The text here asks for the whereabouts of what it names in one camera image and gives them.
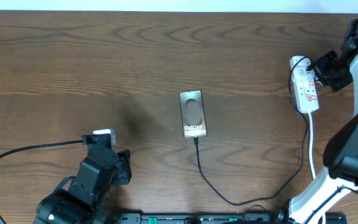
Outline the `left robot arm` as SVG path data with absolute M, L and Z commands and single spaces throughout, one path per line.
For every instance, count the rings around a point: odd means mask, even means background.
M 132 177 L 130 152 L 113 151 L 112 129 L 82 136 L 88 153 L 75 177 L 60 185 L 37 206 L 34 223 L 117 223 L 119 216 L 103 208 L 112 186 L 127 185 Z

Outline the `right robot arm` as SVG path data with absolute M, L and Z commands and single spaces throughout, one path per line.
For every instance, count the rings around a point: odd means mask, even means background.
M 330 223 L 325 213 L 349 193 L 358 195 L 358 19 L 350 21 L 341 45 L 341 54 L 330 51 L 312 61 L 308 57 L 290 59 L 289 86 L 296 93 L 297 110 L 311 114 L 318 109 L 315 84 L 339 91 L 354 85 L 352 119 L 327 143 L 323 168 L 313 180 L 280 209 L 277 223 Z

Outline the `rose gold Galaxy smartphone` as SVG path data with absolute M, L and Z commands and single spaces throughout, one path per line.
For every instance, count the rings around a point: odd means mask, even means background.
M 179 92 L 184 138 L 207 136 L 207 127 L 201 90 Z

